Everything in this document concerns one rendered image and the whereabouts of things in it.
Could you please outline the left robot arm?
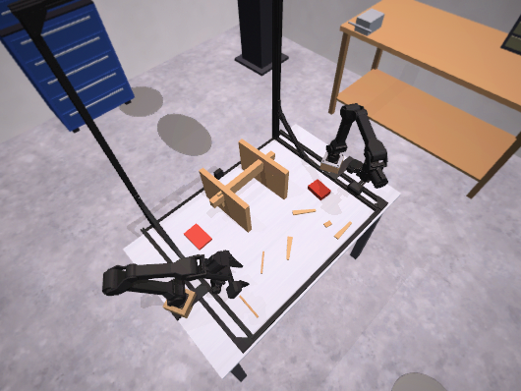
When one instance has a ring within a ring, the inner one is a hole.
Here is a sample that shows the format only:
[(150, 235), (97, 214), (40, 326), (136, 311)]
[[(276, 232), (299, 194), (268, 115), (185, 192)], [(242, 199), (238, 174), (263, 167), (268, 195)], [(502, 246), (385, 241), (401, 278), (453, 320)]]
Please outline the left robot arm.
[[(364, 106), (361, 106), (358, 103), (353, 103), (343, 105), (340, 109), (340, 116), (342, 116), (341, 118), (344, 119), (344, 122), (341, 120), (336, 138), (330, 143), (330, 145), (325, 147), (328, 153), (325, 161), (334, 164), (338, 163), (340, 158), (339, 154), (347, 150), (347, 144), (345, 141), (352, 123), (356, 121), (365, 143), (364, 155), (366, 159), (364, 163), (357, 159), (353, 159), (347, 166), (347, 172), (350, 174), (356, 173), (356, 176), (359, 177), (360, 169), (363, 167), (364, 172), (369, 174), (375, 189), (386, 186), (388, 180), (381, 170), (383, 167), (387, 167), (387, 150), (383, 143), (376, 138), (376, 134), (368, 117), (368, 111), (364, 109)], [(381, 160), (383, 162), (380, 162)]]

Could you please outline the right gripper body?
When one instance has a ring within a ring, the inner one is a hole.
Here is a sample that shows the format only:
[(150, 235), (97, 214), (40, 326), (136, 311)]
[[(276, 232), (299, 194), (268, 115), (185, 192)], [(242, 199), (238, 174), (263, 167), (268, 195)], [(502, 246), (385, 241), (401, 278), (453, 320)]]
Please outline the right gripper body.
[[(228, 257), (231, 256), (230, 251), (224, 250), (224, 252)], [(226, 288), (226, 292), (229, 299), (235, 299), (242, 292), (240, 282), (234, 281), (229, 263), (216, 273), (212, 282), (215, 282), (216, 280), (221, 280), (223, 282), (228, 281), (229, 286)]]

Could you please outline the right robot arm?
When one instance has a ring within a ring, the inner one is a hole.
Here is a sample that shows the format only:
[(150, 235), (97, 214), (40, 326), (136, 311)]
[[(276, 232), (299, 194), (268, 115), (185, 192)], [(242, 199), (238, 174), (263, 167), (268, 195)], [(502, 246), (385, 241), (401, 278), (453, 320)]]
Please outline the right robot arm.
[[(205, 258), (204, 254), (196, 254), (172, 263), (115, 265), (103, 273), (102, 293), (106, 296), (118, 296), (124, 292), (162, 295), (169, 307), (182, 309), (189, 297), (185, 292), (184, 280), (210, 279), (211, 292), (220, 294), (226, 282), (212, 282), (212, 279), (228, 263), (228, 255), (218, 251), (209, 258)], [(168, 282), (148, 280), (170, 277), (174, 279)]]

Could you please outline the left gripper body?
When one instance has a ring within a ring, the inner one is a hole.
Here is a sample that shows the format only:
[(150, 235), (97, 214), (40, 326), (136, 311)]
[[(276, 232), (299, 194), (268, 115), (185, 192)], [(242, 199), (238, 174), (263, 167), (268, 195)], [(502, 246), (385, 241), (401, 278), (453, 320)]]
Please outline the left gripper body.
[[(362, 193), (362, 191), (364, 190), (363, 185), (364, 185), (365, 183), (369, 183), (369, 182), (371, 181), (371, 179), (370, 179), (370, 177), (369, 177), (369, 174), (366, 173), (366, 172), (364, 172), (363, 167), (360, 169), (360, 171), (361, 171), (361, 172), (360, 172), (359, 177), (360, 177), (361, 181), (360, 181), (359, 183), (357, 183), (356, 181), (352, 181), (352, 182), (348, 185), (348, 187), (347, 187), (347, 189), (348, 189), (350, 192), (352, 192), (353, 194), (355, 194), (356, 196), (359, 196), (359, 195)], [(364, 183), (363, 183), (363, 182), (364, 182)], [(362, 183), (363, 183), (363, 184), (362, 184)], [(362, 185), (361, 185), (361, 184), (362, 184)]]

